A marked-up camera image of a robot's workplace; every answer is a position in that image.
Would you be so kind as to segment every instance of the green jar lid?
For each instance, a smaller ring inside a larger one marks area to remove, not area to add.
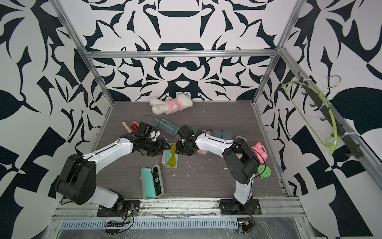
[[[270,176],[270,168],[268,166],[264,166],[264,164],[260,165],[257,169],[257,174],[261,174],[260,177],[269,177]]]

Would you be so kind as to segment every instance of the black hook rack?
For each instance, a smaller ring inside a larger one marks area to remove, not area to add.
[[[308,81],[306,81],[302,76],[300,76],[300,72],[298,72],[298,76],[299,76],[299,82],[302,82],[302,83],[307,84],[307,85],[309,84]],[[313,90],[309,89],[307,86],[302,86],[302,87],[306,91],[305,93],[302,93],[302,94],[303,95],[309,95],[310,98],[314,102],[314,105],[310,104],[310,106],[316,107],[316,106],[320,106],[323,104],[323,102],[322,102],[321,98],[318,96],[318,94],[316,94]],[[327,120],[330,123],[330,125],[333,126],[332,121],[331,121],[331,117],[329,114],[329,108],[320,107],[319,110],[324,115],[324,118],[320,118],[320,120],[321,121]],[[354,156],[355,158],[362,157],[364,155],[364,153],[359,148],[359,145],[356,144],[348,134],[345,135],[346,131],[343,129],[343,125],[340,124],[337,119],[335,119],[335,122],[337,125],[338,136],[342,139],[342,141],[345,143],[346,147],[348,147],[348,149],[351,152],[350,154],[346,154],[346,156],[348,156],[348,155],[349,155],[348,157]]]

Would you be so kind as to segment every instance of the black and white patterned wall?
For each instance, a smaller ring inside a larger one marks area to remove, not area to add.
[[[361,138],[381,158],[382,2],[308,0],[286,44],[287,51]],[[297,79],[283,60],[270,76],[258,106],[287,184],[298,195],[317,238],[379,238],[382,191],[339,140],[333,156],[289,101],[281,86]],[[310,97],[288,93],[326,139],[332,127]]]
[[[95,59],[116,101],[164,99],[252,100],[270,57]]]
[[[1,238],[32,238],[60,195],[71,154],[87,153],[109,102],[47,0],[0,3]]]
[[[296,0],[65,0],[88,50],[274,49]]]
[[[65,0],[87,50],[275,49],[296,0]],[[98,59],[115,100],[252,99],[269,57]]]

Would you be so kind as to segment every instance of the pink plush toy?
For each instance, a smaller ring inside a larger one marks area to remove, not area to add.
[[[267,155],[267,151],[265,150],[265,147],[260,143],[258,142],[255,146],[252,146],[251,147],[253,150],[256,150],[257,152],[257,157],[259,158],[260,160],[260,163],[264,163],[264,160],[263,159],[267,159],[268,158],[268,155]]]
[[[166,101],[153,97],[150,99],[150,105],[152,106],[152,112],[154,114],[172,114],[191,107],[193,103],[191,97],[179,94],[175,99],[167,97]]]

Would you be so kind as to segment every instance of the pink piggy bank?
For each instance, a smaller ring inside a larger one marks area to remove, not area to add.
[[[260,163],[263,164],[264,159],[267,159],[268,157],[267,150],[265,150],[265,147],[260,142],[258,142],[255,146],[252,146],[251,148],[256,151]]]

